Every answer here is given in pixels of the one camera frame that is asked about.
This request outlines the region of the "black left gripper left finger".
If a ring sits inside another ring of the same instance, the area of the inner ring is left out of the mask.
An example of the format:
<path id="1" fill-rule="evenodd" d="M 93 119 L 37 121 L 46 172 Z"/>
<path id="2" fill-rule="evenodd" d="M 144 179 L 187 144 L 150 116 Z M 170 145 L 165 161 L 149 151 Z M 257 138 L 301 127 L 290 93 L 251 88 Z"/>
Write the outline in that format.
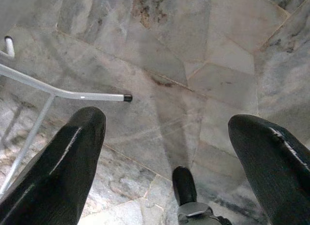
<path id="1" fill-rule="evenodd" d="M 0 200 L 3 225 L 76 225 L 105 138 L 106 116 L 79 109 L 20 172 Z"/>

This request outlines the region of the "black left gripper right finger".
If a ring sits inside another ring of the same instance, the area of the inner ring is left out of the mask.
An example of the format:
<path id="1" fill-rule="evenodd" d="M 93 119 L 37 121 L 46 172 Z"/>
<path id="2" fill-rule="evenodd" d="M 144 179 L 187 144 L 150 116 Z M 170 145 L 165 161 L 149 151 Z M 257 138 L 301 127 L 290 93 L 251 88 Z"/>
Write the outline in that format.
<path id="1" fill-rule="evenodd" d="M 228 122 L 229 138 L 272 225 L 310 223 L 310 151 L 287 129 L 253 115 Z"/>

